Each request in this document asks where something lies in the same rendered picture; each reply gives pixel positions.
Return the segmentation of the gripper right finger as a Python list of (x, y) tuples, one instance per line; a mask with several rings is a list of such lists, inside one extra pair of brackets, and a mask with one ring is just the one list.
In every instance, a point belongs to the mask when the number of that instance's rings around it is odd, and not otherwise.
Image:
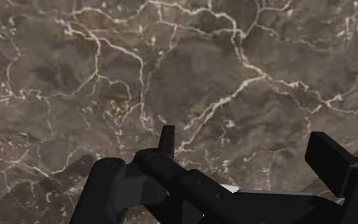
[(305, 161), (337, 198), (344, 200), (326, 209), (329, 224), (358, 224), (358, 157), (325, 132), (310, 134)]

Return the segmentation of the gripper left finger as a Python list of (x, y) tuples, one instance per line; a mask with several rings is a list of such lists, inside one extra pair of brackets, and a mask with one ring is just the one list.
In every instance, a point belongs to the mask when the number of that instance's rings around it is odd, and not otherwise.
[(238, 224), (238, 198), (202, 172), (174, 162), (175, 127), (162, 128), (157, 148), (126, 164), (102, 158), (89, 173), (69, 224), (123, 224), (144, 206), (160, 224)]

